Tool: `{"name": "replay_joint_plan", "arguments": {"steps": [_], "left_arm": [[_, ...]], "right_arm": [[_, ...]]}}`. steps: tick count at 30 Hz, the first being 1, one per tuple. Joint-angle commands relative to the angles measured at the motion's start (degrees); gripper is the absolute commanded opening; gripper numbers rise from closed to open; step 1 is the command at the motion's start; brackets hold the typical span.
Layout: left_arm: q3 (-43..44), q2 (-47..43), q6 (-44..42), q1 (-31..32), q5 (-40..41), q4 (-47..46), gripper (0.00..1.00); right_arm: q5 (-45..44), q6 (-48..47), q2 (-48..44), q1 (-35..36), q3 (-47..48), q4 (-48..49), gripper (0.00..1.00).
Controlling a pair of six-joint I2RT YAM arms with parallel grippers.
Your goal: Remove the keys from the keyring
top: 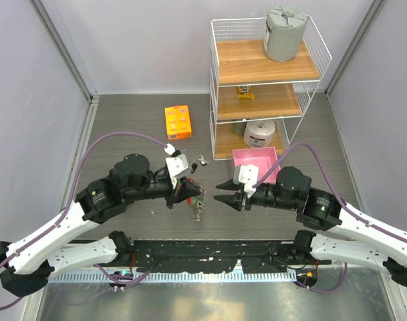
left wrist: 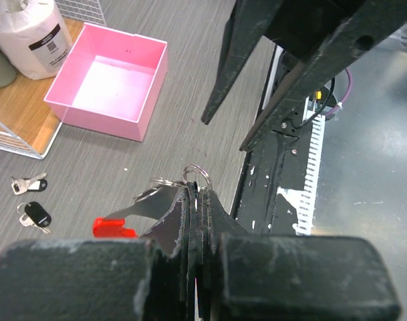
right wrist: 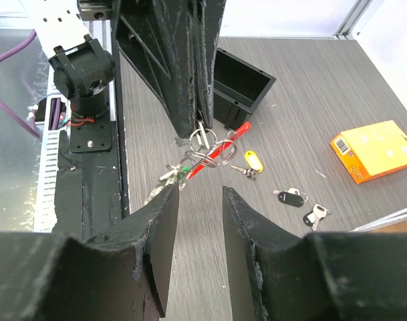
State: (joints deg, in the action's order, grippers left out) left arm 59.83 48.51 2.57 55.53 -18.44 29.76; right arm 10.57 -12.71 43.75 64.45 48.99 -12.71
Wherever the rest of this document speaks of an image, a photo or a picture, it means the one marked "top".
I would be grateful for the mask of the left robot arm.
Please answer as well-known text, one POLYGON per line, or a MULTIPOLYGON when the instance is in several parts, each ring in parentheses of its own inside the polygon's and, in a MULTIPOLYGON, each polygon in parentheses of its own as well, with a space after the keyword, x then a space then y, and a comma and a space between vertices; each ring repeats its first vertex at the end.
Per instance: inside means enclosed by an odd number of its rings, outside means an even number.
POLYGON ((136 201, 163 198, 171 209, 189 197, 200 195, 198 185, 187 177, 185 154, 168 157, 163 173, 150 170, 149 160, 129 154, 116 163, 107 177, 91 182, 70 207, 21 241, 0 241, 2 287, 17 297, 42 289, 51 278, 98 263, 128 264, 133 247, 121 231, 87 244, 66 244, 109 219, 125 212, 136 201))

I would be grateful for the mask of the metal keyring holder red grip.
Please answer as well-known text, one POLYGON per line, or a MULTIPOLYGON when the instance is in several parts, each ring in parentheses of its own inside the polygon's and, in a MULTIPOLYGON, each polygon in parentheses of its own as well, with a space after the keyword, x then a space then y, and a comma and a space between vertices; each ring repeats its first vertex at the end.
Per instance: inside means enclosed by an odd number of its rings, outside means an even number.
POLYGON ((187 204, 192 209, 191 218, 194 219, 195 221, 202 221, 203 215, 205 212, 206 203, 207 203, 206 189, 203 187, 203 185, 201 183, 199 183, 199 185, 200 185, 201 194, 197 198, 200 198, 201 202, 198 202, 197 204, 193 204, 192 199, 194 197, 186 200, 187 204))

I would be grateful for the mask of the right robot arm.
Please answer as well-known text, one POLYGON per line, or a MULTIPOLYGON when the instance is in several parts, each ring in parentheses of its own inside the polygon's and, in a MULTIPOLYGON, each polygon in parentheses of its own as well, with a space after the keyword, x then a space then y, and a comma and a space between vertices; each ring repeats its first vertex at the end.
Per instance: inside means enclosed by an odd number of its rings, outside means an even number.
POLYGON ((295 261, 340 261, 387 274, 407 288, 407 231, 366 215, 332 192, 311 186, 295 167, 281 169, 274 183, 257 183, 258 168, 241 165, 232 179, 217 185, 226 195, 216 201, 237 211, 254 206, 296 214, 297 232, 291 254, 295 261))

